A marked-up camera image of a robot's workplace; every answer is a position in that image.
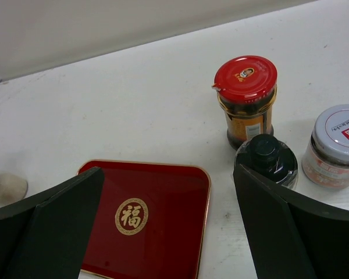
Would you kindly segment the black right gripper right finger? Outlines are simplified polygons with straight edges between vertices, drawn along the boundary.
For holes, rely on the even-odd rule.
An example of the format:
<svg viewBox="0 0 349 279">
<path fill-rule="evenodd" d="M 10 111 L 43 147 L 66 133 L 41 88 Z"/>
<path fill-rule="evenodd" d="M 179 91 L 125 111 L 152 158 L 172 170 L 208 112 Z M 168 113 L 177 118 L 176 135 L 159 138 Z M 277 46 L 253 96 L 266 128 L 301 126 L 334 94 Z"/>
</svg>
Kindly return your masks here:
<svg viewBox="0 0 349 279">
<path fill-rule="evenodd" d="M 241 164 L 233 179 L 258 278 L 349 278 L 349 210 Z"/>
</svg>

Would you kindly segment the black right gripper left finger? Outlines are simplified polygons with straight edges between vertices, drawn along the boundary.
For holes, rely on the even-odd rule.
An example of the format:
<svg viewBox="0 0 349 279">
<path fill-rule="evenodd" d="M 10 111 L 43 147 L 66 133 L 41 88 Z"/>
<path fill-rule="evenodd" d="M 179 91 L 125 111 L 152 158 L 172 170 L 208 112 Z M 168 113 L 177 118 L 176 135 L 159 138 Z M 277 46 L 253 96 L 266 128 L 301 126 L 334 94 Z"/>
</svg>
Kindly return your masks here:
<svg viewBox="0 0 349 279">
<path fill-rule="evenodd" d="M 104 172 L 93 167 L 0 208 L 0 278 L 78 278 Z"/>
</svg>

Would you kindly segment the silver lid salt shaker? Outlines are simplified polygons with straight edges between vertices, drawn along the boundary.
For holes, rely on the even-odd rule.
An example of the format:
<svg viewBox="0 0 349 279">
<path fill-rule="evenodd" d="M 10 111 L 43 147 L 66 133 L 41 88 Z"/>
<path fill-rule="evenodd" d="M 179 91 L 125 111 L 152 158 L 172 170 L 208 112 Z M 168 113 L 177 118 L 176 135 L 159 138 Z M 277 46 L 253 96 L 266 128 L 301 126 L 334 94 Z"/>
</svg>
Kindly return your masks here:
<svg viewBox="0 0 349 279">
<path fill-rule="evenodd" d="M 12 173 L 0 173 L 0 208 L 24 199 L 27 190 L 26 179 Z"/>
</svg>

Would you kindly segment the black cap soy sauce bottle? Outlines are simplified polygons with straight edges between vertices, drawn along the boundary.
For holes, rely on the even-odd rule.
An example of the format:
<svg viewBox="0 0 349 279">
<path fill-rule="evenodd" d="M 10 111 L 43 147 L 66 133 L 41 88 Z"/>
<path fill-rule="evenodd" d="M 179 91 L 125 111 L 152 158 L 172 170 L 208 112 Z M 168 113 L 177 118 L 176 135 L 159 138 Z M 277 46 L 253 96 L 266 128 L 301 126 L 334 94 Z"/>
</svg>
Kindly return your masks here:
<svg viewBox="0 0 349 279">
<path fill-rule="evenodd" d="M 288 189 L 296 187 L 297 158 L 284 142 L 270 134 L 260 134 L 244 142 L 236 152 L 234 164 L 243 164 Z"/>
</svg>

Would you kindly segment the grey lid white label jar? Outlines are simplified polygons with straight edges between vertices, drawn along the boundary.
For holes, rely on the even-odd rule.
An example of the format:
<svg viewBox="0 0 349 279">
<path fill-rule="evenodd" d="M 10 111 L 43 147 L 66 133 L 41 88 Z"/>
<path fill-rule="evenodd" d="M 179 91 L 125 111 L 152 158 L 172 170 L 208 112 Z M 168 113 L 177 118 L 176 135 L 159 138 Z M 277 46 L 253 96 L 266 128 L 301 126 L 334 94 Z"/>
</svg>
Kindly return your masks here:
<svg viewBox="0 0 349 279">
<path fill-rule="evenodd" d="M 318 116 L 302 168 L 315 184 L 349 187 L 349 104 L 333 106 Z"/>
</svg>

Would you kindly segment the red lid chili sauce jar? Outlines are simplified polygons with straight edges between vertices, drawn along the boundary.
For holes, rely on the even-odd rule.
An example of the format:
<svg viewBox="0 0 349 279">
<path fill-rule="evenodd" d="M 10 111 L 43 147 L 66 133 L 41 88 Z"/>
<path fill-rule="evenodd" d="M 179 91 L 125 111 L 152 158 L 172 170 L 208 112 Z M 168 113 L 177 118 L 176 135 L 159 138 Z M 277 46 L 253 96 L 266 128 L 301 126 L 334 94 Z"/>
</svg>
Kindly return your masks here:
<svg viewBox="0 0 349 279">
<path fill-rule="evenodd" d="M 237 150 L 259 134 L 274 134 L 273 104 L 277 95 L 277 69 L 267 58 L 245 55 L 223 64 L 212 88 L 227 123 L 227 139 Z"/>
</svg>

